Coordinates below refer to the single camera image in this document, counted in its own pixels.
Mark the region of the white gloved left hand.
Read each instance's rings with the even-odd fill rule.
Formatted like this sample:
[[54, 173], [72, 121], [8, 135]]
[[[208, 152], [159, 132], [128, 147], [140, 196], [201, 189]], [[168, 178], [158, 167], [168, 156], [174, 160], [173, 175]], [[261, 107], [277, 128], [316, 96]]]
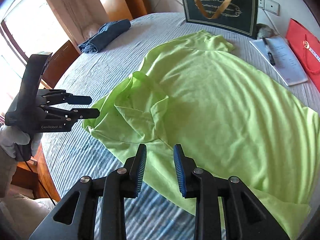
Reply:
[[28, 145], [31, 142], [31, 154], [34, 157], [37, 154], [43, 134], [37, 133], [33, 139], [27, 133], [22, 132], [15, 126], [1, 126], [1, 148], [11, 158], [16, 158], [17, 151], [15, 150], [15, 144]]

